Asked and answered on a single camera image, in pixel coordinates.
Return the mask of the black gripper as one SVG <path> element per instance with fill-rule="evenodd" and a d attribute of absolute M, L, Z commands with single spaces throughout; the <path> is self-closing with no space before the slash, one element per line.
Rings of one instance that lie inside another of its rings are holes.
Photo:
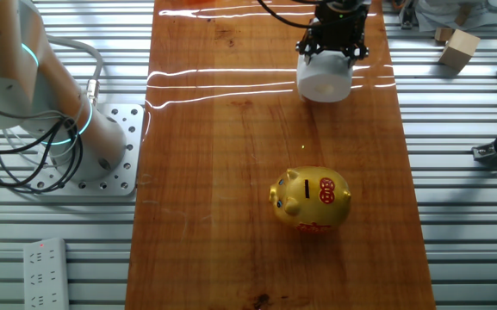
<path fill-rule="evenodd" d="M 314 15 L 306 39 L 298 41 L 295 47 L 305 65 L 310 64 L 314 54 L 324 51 L 348 54 L 349 67 L 369 56 L 364 43 L 367 1 L 321 2 L 316 5 Z"/>

